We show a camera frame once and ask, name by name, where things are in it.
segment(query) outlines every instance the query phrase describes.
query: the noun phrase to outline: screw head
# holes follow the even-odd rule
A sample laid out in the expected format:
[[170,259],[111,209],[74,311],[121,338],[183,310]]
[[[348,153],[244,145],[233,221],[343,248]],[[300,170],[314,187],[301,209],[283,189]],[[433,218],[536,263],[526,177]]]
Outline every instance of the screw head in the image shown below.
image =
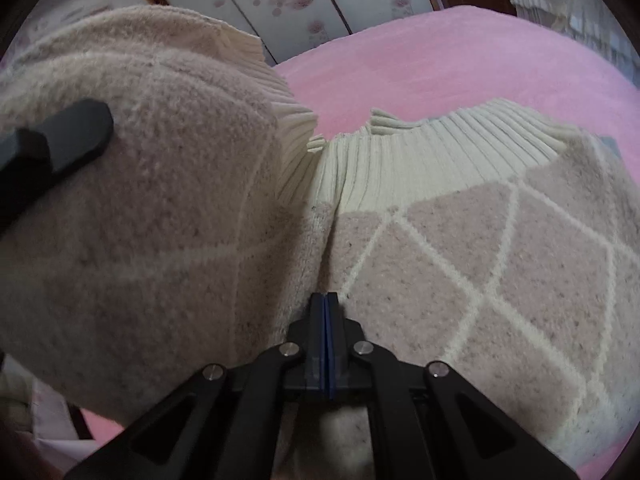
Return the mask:
[[441,361],[429,365],[429,373],[434,377],[444,377],[449,373],[449,367]]
[[369,341],[358,341],[353,345],[353,351],[358,355],[368,355],[373,352],[373,345]]
[[202,369],[202,375],[207,381],[217,381],[223,373],[225,369],[220,365],[207,365]]
[[291,341],[287,341],[280,345],[280,353],[284,355],[284,357],[291,357],[298,352],[300,352],[300,347]]

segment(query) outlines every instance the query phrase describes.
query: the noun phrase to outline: pink blanket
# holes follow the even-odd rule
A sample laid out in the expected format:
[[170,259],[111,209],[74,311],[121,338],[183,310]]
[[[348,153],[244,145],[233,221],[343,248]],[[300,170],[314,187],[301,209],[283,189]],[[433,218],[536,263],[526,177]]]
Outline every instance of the pink blanket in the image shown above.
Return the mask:
[[[475,7],[385,23],[331,41],[276,67],[319,114],[316,133],[352,132],[378,107],[404,120],[505,97],[616,139],[640,182],[640,92],[586,47],[512,16]],[[88,414],[96,438],[120,428]],[[620,442],[578,470],[600,479]]]

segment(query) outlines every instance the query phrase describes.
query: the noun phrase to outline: knit sweater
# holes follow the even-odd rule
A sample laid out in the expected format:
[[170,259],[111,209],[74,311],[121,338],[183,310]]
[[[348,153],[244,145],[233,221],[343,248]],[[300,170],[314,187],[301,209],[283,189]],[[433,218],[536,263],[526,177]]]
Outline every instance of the knit sweater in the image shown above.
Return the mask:
[[[325,142],[259,40],[157,7],[43,40],[0,96],[0,131],[82,97],[114,115],[0,239],[0,348],[76,404],[126,424],[282,340],[319,288],[572,466],[638,420],[640,197],[590,134],[495,100]],[[369,471],[362,411],[299,420],[278,475]]]

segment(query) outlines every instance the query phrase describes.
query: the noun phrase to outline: pink bedsheet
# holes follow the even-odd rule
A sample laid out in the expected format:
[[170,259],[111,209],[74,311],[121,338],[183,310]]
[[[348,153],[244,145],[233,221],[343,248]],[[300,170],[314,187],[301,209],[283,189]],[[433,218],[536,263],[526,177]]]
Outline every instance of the pink bedsheet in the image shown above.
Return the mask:
[[[378,107],[404,120],[505,97],[616,139],[640,182],[640,92],[613,66],[555,32],[512,16],[455,7],[331,41],[276,67],[319,114],[316,133],[352,132]],[[84,412],[105,443],[121,427]],[[599,480],[625,442],[578,470]]]

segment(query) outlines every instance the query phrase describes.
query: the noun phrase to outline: white line pattern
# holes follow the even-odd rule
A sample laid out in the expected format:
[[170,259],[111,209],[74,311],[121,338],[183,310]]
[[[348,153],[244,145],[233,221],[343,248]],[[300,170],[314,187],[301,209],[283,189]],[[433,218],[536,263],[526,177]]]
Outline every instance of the white line pattern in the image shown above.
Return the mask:
[[[348,276],[341,292],[340,298],[343,300],[348,291],[353,286],[353,283],[357,280],[358,274],[362,269],[366,259],[371,254],[373,247],[377,243],[380,236],[387,229],[391,223],[395,223],[401,227],[410,238],[421,248],[421,250],[431,259],[431,261],[459,288],[468,298],[467,308],[464,316],[458,323],[455,334],[450,338],[449,344],[444,351],[443,360],[449,361],[452,364],[455,363],[458,355],[463,350],[466,344],[468,335],[475,326],[476,320],[478,320],[480,311],[485,306],[490,306],[498,314],[507,319],[517,330],[519,330],[524,337],[537,349],[544,353],[550,362],[555,363],[560,371],[567,377],[576,387],[577,395],[574,402],[569,409],[568,415],[562,422],[560,429],[556,435],[551,438],[550,444],[559,442],[564,439],[569,432],[573,429],[578,419],[578,412],[587,393],[590,391],[598,397],[601,405],[607,412],[609,418],[609,424],[613,429],[616,422],[616,413],[613,403],[609,397],[608,392],[604,384],[602,383],[601,374],[606,364],[607,354],[609,351],[609,345],[611,341],[612,319],[615,315],[615,290],[616,290],[616,262],[617,252],[621,252],[640,266],[640,256],[636,252],[623,244],[618,238],[618,226],[616,218],[616,207],[613,202],[611,192],[611,176],[609,174],[609,168],[604,159],[604,156],[600,152],[600,147],[597,145],[597,141],[594,141],[594,149],[598,155],[598,161],[600,163],[600,169],[602,170],[603,178],[605,179],[606,192],[609,198],[610,209],[610,225],[612,229],[612,239],[599,232],[594,231],[583,222],[572,216],[564,208],[560,207],[557,203],[553,202],[547,195],[532,188],[524,183],[520,179],[517,183],[504,182],[503,184],[511,190],[507,219],[500,239],[500,247],[496,256],[496,261],[489,280],[479,290],[473,285],[456,267],[450,263],[442,254],[440,254],[431,243],[425,238],[415,227],[409,222],[406,217],[406,210],[401,210],[395,213],[393,216],[386,216],[383,222],[374,232],[373,236],[365,246],[360,257],[357,260],[356,266],[353,267],[350,275]],[[510,305],[498,292],[498,286],[502,278],[502,274],[507,264],[508,254],[511,247],[511,241],[516,231],[517,215],[520,206],[519,197],[522,192],[527,193],[534,199],[551,208],[555,211],[563,220],[577,228],[580,232],[585,234],[590,239],[597,242],[604,247],[607,251],[607,291],[606,291],[606,306],[604,313],[604,330],[600,342],[600,349],[598,357],[596,358],[596,364],[590,375],[586,378],[583,373],[571,362],[571,360],[546,337],[539,328],[537,328],[528,319],[522,316],[512,305]]]

